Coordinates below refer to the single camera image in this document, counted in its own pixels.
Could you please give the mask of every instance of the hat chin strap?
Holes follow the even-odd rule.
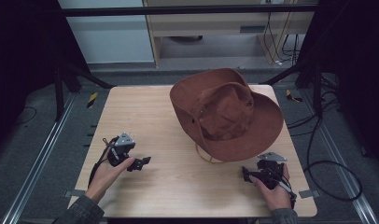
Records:
[[[225,163],[225,161],[219,161],[219,160],[213,158],[213,157],[210,156],[210,155],[209,155],[209,156],[210,156],[209,159],[205,158],[204,155],[202,155],[202,153],[201,153],[201,151],[200,151],[200,149],[199,149],[199,147],[198,147],[198,144],[195,144],[195,148],[196,148],[196,152],[198,153],[198,156],[199,156],[202,160],[207,161],[207,162],[212,163],[212,164]]]

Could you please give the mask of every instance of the cowboy hat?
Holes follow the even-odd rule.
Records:
[[[181,79],[171,89],[170,99],[184,132],[221,161],[259,155],[283,127],[279,106],[253,92],[245,79],[229,68]]]

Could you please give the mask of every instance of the table top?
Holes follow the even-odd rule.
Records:
[[[267,85],[250,86],[277,102]],[[129,153],[151,157],[142,171],[123,172],[100,201],[105,217],[267,217],[262,195],[245,182],[241,167],[257,169],[257,157],[224,163],[204,161],[195,143],[184,133],[175,115],[169,92],[172,86],[115,87],[106,100],[76,189],[87,189],[93,165],[105,143],[123,132],[136,145]],[[298,195],[309,189],[286,123],[266,152],[288,159],[290,184]],[[316,214],[313,198],[299,195],[295,210],[300,217]]]

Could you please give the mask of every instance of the wire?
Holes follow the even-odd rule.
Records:
[[[103,142],[105,143],[105,150],[103,150],[102,156],[100,157],[99,161],[96,162],[93,165],[93,168],[91,169],[91,175],[90,175],[90,180],[88,182],[88,186],[91,184],[94,175],[96,174],[97,168],[99,168],[100,164],[104,161],[106,161],[108,158],[104,159],[106,152],[108,151],[109,148],[113,147],[113,142],[117,141],[117,137],[113,138],[110,140],[110,142],[107,142],[107,139],[103,138]]]
[[[310,178],[312,179],[312,181],[315,183],[315,185],[321,190],[323,191],[325,194],[329,195],[331,198],[333,199],[336,199],[336,200],[339,200],[339,201],[343,201],[343,202],[353,202],[354,200],[358,199],[361,194],[362,194],[362,191],[363,191],[363,188],[362,188],[362,184],[361,184],[361,181],[359,180],[358,176],[356,176],[351,170],[349,170],[349,168],[347,168],[346,166],[338,163],[338,162],[335,162],[335,161],[315,161],[313,163],[309,163],[309,160],[310,160],[310,151],[311,151],[311,146],[312,146],[312,142],[314,140],[314,137],[315,137],[315,133],[316,133],[316,129],[317,127],[321,124],[321,121],[322,119],[319,118],[317,120],[317,123],[315,125],[315,128],[313,129],[313,132],[312,132],[312,135],[311,135],[311,138],[310,138],[310,141],[309,141],[309,145],[308,145],[308,148],[307,148],[307,152],[306,152],[306,167],[303,169],[304,172],[308,172]],[[313,177],[313,174],[311,172],[311,167],[315,166],[315,165],[318,165],[318,164],[321,164],[321,163],[329,163],[329,164],[334,164],[334,165],[338,165],[340,166],[341,168],[344,168],[347,172],[349,172],[355,179],[356,181],[358,182],[358,194],[353,197],[353,198],[344,198],[344,197],[340,197],[340,196],[337,196],[337,195],[334,195],[330,192],[328,192],[327,190],[323,189],[316,181],[315,181],[315,178]]]
[[[326,108],[327,108],[329,105],[335,104],[335,103],[337,103],[337,102],[338,102],[338,101],[334,99],[334,100],[331,100],[331,101],[329,101],[328,103],[324,104],[324,105],[323,105],[323,112],[329,112],[330,110],[332,110],[334,107],[331,107],[331,108],[329,108],[329,109],[326,109]],[[304,118],[304,119],[299,119],[299,120],[297,120],[297,121],[294,121],[294,122],[292,122],[292,123],[289,124],[289,125],[292,125],[292,124],[297,123],[297,122],[300,122],[300,121],[302,121],[302,123],[297,124],[297,125],[290,126],[290,127],[288,127],[288,129],[297,128],[297,127],[299,127],[299,126],[301,126],[301,125],[303,125],[303,124],[309,122],[310,120],[312,120],[312,119],[315,118],[315,117],[316,117],[316,115],[312,115],[312,116],[306,117],[306,118]],[[307,132],[307,133],[294,133],[294,134],[291,134],[290,136],[291,136],[291,137],[295,137],[295,136],[306,135],[306,134],[309,134],[309,133],[312,133],[312,131],[311,131],[311,132]]]
[[[321,95],[321,98],[323,98],[325,95],[327,95],[327,94],[329,94],[329,93],[333,93],[333,94],[335,94],[336,92],[335,92],[335,91],[326,91],[326,92],[324,92],[324,93]],[[327,106],[332,105],[332,104],[335,104],[335,103],[337,103],[337,100],[331,100],[331,101],[329,101],[328,103],[324,104],[324,105],[323,105],[323,111],[324,111],[324,112],[328,112],[328,111],[330,111],[331,108],[329,108],[328,110],[326,110]],[[292,122],[292,123],[290,123],[290,124],[287,125],[287,126],[288,126],[288,129],[293,129],[293,128],[300,127],[300,126],[302,126],[303,124],[305,124],[305,123],[311,121],[311,120],[314,119],[315,117],[316,117],[316,114],[311,115],[311,116],[309,116],[309,117],[306,117],[306,118],[304,118],[304,119],[299,119],[299,120],[297,120],[297,121],[294,121],[294,122]]]
[[[333,91],[337,91],[338,90],[338,87],[336,84],[334,84],[332,81],[330,81],[329,79],[325,78],[325,77],[321,77],[321,85],[323,87],[327,87],[329,88],[330,90],[333,90]]]
[[[14,125],[21,125],[21,124],[27,123],[30,120],[32,120],[35,117],[35,115],[37,114],[37,110],[34,107],[32,107],[32,106],[26,106],[24,109],[33,109],[35,111],[35,113],[32,115],[31,118],[29,118],[29,119],[27,119],[25,121],[19,122],[19,123],[14,123]]]
[[[293,49],[285,49],[285,45],[287,44],[289,35],[286,35],[285,40],[283,42],[282,46],[282,52],[284,55],[291,57],[291,65],[294,65],[297,63],[297,52],[300,52],[297,50],[298,44],[299,44],[299,35],[295,35],[295,41],[294,41],[294,48]]]
[[[274,170],[272,170],[270,167],[267,167],[268,171],[270,173],[272,173],[274,176],[277,177],[277,179],[273,179],[271,178],[272,180],[276,181],[276,182],[280,182],[282,181],[283,183],[285,183],[290,189],[292,189],[291,187],[291,184],[289,183],[288,179],[282,174],[282,176],[278,175]]]
[[[271,2],[271,0],[266,0],[265,3],[266,4],[271,4],[272,2]],[[289,61],[290,59],[282,59],[280,57],[279,53],[277,52],[277,46],[276,46],[276,43],[274,42],[274,35],[272,34],[272,29],[271,29],[271,14],[272,14],[271,12],[268,12],[268,20],[267,20],[267,23],[266,23],[266,26],[265,26],[265,30],[264,30],[264,33],[263,33],[263,42],[264,42],[265,48],[268,50],[268,54],[271,57],[271,60],[273,60],[274,57],[272,56],[272,53],[269,51],[268,45],[266,44],[266,32],[269,30],[272,42],[274,43],[274,53],[280,59],[280,63],[285,62],[285,61]],[[288,20],[286,20],[286,23],[285,23],[283,29],[286,28],[287,22],[288,22]]]
[[[337,96],[337,92],[336,91],[325,91],[325,92],[323,92],[323,94],[321,94],[321,97],[324,97],[327,94],[333,94],[333,95]]]

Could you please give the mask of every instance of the black cable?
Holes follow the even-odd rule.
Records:
[[[333,95],[335,95],[335,97],[337,96],[336,91],[325,91],[325,92],[323,92],[323,94],[321,94],[321,97],[323,98],[327,94],[333,94]]]
[[[339,201],[343,201],[343,202],[353,202],[354,200],[358,199],[361,194],[362,194],[362,191],[363,191],[363,188],[362,188],[362,184],[361,184],[361,181],[359,180],[359,178],[351,171],[349,170],[349,168],[343,166],[342,164],[338,163],[338,162],[335,162],[335,161],[315,161],[313,163],[309,163],[309,160],[310,160],[310,150],[311,150],[311,146],[312,146],[312,142],[314,140],[314,137],[315,137],[315,133],[316,133],[316,129],[317,127],[321,124],[321,121],[322,119],[319,118],[316,122],[316,125],[315,125],[315,128],[313,129],[313,132],[312,132],[312,135],[310,137],[310,141],[309,141],[309,145],[308,145],[308,148],[307,148],[307,152],[306,152],[306,167],[303,169],[304,172],[308,172],[310,178],[312,179],[312,181],[315,183],[315,185],[321,190],[323,191],[325,194],[329,195],[331,198],[333,199],[336,199],[336,200],[339,200]],[[340,166],[341,168],[344,168],[347,172],[349,172],[355,179],[356,181],[358,182],[358,194],[353,197],[353,198],[344,198],[344,197],[340,197],[340,196],[337,196],[337,195],[334,195],[330,192],[328,192],[327,190],[323,189],[316,181],[315,181],[315,178],[313,177],[312,175],[312,172],[311,172],[311,167],[315,166],[315,165],[318,165],[318,164],[321,164],[321,163],[330,163],[330,164],[334,164],[334,165],[338,165]]]
[[[24,109],[33,109],[33,110],[35,111],[35,113],[32,115],[31,118],[29,118],[29,119],[27,119],[27,120],[25,120],[25,121],[19,122],[19,123],[14,123],[14,125],[20,125],[20,124],[27,123],[27,122],[29,122],[30,120],[32,120],[32,119],[35,117],[35,115],[37,114],[37,109],[35,109],[35,108],[32,107],[32,106],[26,106]]]
[[[271,0],[267,0],[266,3],[267,4],[271,4],[272,2],[271,2]],[[269,56],[271,57],[271,60],[273,60],[274,57],[272,57],[272,53],[269,51],[268,45],[266,44],[266,38],[265,38],[266,37],[266,32],[269,30],[269,33],[271,34],[272,42],[274,43],[274,52],[276,53],[276,56],[281,60],[280,62],[282,63],[282,62],[288,61],[289,59],[282,59],[280,57],[279,53],[277,52],[277,46],[276,46],[276,43],[274,42],[274,35],[272,34],[272,29],[271,29],[271,14],[272,14],[271,12],[268,12],[268,20],[267,20],[267,23],[266,23],[266,26],[265,26],[265,30],[264,30],[264,33],[263,33],[263,42],[264,42],[265,48],[268,50],[268,53],[269,53]]]
[[[294,134],[291,134],[290,136],[291,137],[297,137],[297,136],[302,136],[302,135],[306,135],[306,134],[309,134],[309,133],[312,133],[312,131],[311,132],[307,132],[307,133],[294,133]]]
[[[325,109],[324,112],[329,112],[329,111],[332,110],[333,108],[337,108],[337,110],[338,110],[338,106],[332,106],[332,107],[329,108],[329,109]]]
[[[297,47],[299,44],[299,35],[295,35],[295,41],[294,41],[294,48],[293,49],[285,49],[285,45],[288,42],[288,37],[289,37],[289,35],[286,35],[285,40],[283,42],[283,46],[282,46],[282,52],[284,55],[291,57],[291,65],[294,65],[295,63],[297,63],[297,56],[298,56],[297,52],[299,52],[299,50],[297,50]]]
[[[113,139],[111,139],[111,141],[108,143],[107,140],[105,138],[103,138],[103,141],[105,142],[105,150],[103,151],[102,153],[102,156],[100,157],[99,161],[96,162],[94,165],[93,165],[93,168],[91,169],[91,175],[90,175],[90,180],[88,182],[88,186],[91,184],[92,180],[93,180],[93,177],[94,175],[96,174],[96,171],[97,171],[97,168],[99,168],[100,164],[103,162],[103,161],[106,161],[107,159],[104,159],[103,158],[105,157],[105,154],[106,152],[108,151],[108,149],[110,147],[113,147],[113,142],[116,142],[118,140],[118,137],[115,137]]]
[[[288,126],[293,125],[293,124],[298,123],[298,122],[301,122],[301,121],[303,121],[303,120],[309,119],[309,118],[311,118],[311,117],[314,117],[314,115],[308,116],[308,117],[306,117],[306,118],[304,118],[304,119],[296,120],[296,121],[294,121],[294,122],[288,124]]]
[[[315,117],[316,117],[316,115],[313,115],[313,116],[307,117],[307,118],[305,118],[305,119],[302,119],[303,121],[302,121],[301,123],[298,123],[298,124],[296,124],[296,125],[289,126],[288,129],[293,129],[293,128],[300,127],[300,126],[302,126],[303,124],[305,124],[305,123],[311,121],[311,120],[314,119]]]
[[[291,184],[289,183],[288,179],[284,175],[282,176],[282,180],[283,180],[283,182],[285,182],[286,184],[288,184],[288,187],[290,189],[292,189]]]
[[[325,77],[321,77],[321,81],[322,81],[321,85],[322,85],[323,87],[327,87],[327,88],[329,88],[330,90],[333,90],[333,91],[337,91],[337,90],[338,90],[337,85],[335,85],[334,83],[332,83],[332,82],[331,82],[330,80],[328,80],[327,78],[325,78]]]

